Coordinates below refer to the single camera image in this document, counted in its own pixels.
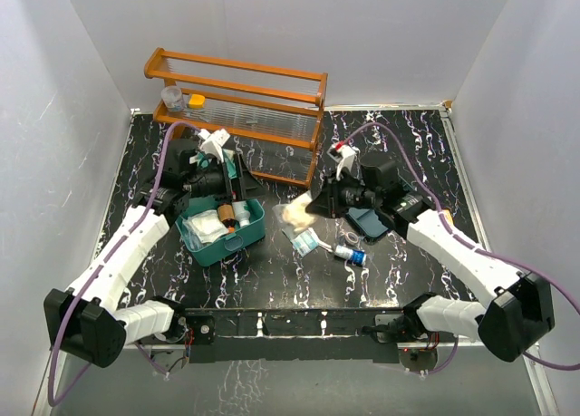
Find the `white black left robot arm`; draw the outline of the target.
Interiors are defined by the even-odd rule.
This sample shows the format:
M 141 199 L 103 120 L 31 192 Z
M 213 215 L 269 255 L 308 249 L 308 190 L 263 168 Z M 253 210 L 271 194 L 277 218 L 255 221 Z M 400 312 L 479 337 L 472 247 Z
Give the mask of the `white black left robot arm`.
M 163 296 L 120 309 L 121 296 L 152 248 L 192 205 L 229 201 L 255 204 L 265 190 L 239 151 L 220 158 L 184 140 L 170 144 L 157 172 L 140 185 L 108 244 L 65 290 L 43 301 L 54 354 L 66 352 L 101 368 L 129 343 L 159 336 L 181 341 L 187 331 L 183 306 Z

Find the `white gauze packet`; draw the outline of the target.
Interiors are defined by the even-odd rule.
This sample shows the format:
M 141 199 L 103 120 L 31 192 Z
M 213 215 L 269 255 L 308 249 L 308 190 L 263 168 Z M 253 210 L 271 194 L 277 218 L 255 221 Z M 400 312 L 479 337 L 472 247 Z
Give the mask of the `white gauze packet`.
M 215 209 L 206 210 L 184 220 L 183 225 L 202 244 L 211 244 L 229 232 L 218 218 Z

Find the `bag of cotton balls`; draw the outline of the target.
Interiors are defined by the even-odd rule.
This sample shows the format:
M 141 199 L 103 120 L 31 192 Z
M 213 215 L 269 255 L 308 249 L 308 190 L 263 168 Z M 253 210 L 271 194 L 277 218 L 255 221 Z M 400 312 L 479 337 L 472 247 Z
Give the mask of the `bag of cotton balls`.
M 306 212 L 306 207 L 312 200 L 311 192 L 307 191 L 289 203 L 273 206 L 278 226 L 290 240 L 296 238 L 317 221 L 318 216 Z

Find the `blue white small bottle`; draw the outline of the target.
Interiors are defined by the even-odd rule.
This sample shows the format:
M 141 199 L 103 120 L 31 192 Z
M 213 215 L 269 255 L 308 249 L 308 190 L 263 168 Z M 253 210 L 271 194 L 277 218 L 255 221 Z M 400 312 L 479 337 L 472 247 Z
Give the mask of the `blue white small bottle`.
M 337 245 L 334 248 L 334 255 L 344 259 L 348 263 L 355 266 L 364 266 L 366 262 L 366 254 L 362 250 L 352 249 L 346 246 Z

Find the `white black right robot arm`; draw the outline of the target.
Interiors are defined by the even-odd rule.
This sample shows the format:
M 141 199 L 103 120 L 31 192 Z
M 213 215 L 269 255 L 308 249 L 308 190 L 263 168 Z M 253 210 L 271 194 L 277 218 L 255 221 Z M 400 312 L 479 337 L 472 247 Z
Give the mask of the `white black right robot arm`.
M 371 209 L 390 231 L 445 266 L 475 295 L 473 302 L 420 295 L 398 318 L 371 328 L 391 342 L 422 341 L 444 332 L 481 341 L 498 359 L 513 362 L 555 326 L 550 284 L 489 256 L 451 227 L 392 161 L 364 163 L 361 177 L 348 169 L 324 180 L 306 206 L 309 214 L 341 218 L 351 208 Z

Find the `blue face mask packet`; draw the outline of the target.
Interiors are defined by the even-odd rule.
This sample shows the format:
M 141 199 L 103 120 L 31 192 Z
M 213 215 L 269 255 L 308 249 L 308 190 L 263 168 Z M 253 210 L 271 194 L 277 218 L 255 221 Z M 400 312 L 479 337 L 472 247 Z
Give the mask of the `blue face mask packet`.
M 319 247 L 319 239 L 310 227 L 291 240 L 294 250 L 304 257 Z

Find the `teal medicine kit box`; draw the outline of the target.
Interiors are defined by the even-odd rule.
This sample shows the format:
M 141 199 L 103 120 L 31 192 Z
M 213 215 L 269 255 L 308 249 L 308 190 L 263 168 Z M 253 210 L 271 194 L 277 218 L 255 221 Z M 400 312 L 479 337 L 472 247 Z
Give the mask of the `teal medicine kit box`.
M 176 226 L 185 248 L 201 266 L 211 266 L 265 236 L 264 194 L 239 152 L 223 159 L 186 150 L 177 156 L 181 185 L 191 195 Z

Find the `clear green-banded bottle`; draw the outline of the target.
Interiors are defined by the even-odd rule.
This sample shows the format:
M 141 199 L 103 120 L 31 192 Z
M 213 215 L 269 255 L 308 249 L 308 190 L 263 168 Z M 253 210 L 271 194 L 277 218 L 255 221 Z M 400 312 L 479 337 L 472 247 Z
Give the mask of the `clear green-banded bottle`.
M 246 200 L 235 201 L 232 203 L 235 219 L 240 227 L 246 227 L 250 224 L 250 210 Z

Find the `brown orange-capped medicine bottle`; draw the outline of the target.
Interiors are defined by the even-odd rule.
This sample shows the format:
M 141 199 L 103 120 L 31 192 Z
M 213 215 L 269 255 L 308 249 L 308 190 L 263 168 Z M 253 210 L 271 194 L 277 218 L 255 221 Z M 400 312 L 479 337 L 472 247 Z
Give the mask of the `brown orange-capped medicine bottle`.
M 221 223 L 226 227 L 229 233 L 236 231 L 237 220 L 235 217 L 235 212 L 233 206 L 228 203 L 224 203 L 217 208 L 217 215 Z

